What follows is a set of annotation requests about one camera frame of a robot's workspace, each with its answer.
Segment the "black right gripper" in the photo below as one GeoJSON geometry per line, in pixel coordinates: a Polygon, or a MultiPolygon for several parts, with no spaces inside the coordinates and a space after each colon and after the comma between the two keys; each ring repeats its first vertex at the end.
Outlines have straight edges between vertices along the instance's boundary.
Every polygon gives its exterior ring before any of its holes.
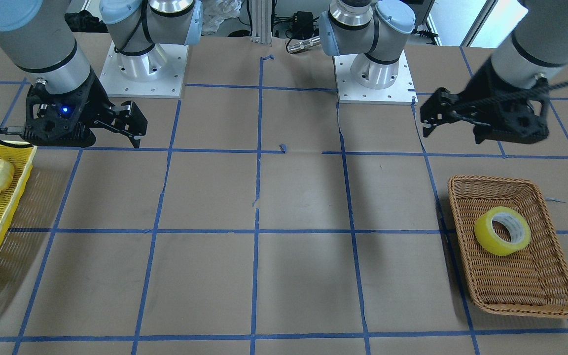
{"type": "Polygon", "coordinates": [[[93,69],[85,81],[72,91],[72,96],[79,113],[78,121],[86,128],[103,128],[124,135],[133,148],[140,148],[141,139],[147,133],[148,120],[135,101],[114,106],[93,69]]]}

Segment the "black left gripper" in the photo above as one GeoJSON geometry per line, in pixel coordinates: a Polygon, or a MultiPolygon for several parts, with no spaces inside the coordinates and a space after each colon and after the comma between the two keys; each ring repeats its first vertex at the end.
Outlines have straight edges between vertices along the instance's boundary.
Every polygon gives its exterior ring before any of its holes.
{"type": "Polygon", "coordinates": [[[447,88],[438,88],[422,104],[420,123],[423,124],[423,137],[429,137],[442,124],[465,121],[475,124],[475,143],[481,144],[489,139],[492,132],[492,128],[486,123],[486,107],[512,99],[528,98],[528,91],[527,88],[515,87],[500,78],[492,64],[492,58],[488,58],[459,95],[452,94],[447,88]]]}

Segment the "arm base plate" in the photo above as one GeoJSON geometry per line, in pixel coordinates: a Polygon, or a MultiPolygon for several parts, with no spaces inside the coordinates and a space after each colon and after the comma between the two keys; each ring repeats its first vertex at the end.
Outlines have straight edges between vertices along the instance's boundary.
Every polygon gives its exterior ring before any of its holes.
{"type": "Polygon", "coordinates": [[[381,65],[364,54],[333,57],[341,104],[412,105],[418,102],[405,52],[397,62],[381,65]]]}
{"type": "Polygon", "coordinates": [[[157,44],[142,56],[109,47],[98,78],[109,97],[180,99],[189,46],[157,44]]]}

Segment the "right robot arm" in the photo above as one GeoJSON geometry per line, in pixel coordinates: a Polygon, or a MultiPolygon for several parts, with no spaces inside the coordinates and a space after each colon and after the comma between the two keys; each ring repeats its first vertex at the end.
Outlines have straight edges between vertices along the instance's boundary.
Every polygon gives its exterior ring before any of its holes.
{"type": "MultiPolygon", "coordinates": [[[[0,144],[90,147],[94,128],[129,139],[139,148],[148,121],[137,104],[111,103],[101,80],[66,21],[65,0],[0,0],[0,48],[30,81],[26,120],[0,128],[0,144]]],[[[113,53],[129,79],[144,61],[154,78],[167,67],[162,45],[196,45],[203,26],[200,0],[102,0],[102,22],[113,53]]]]}

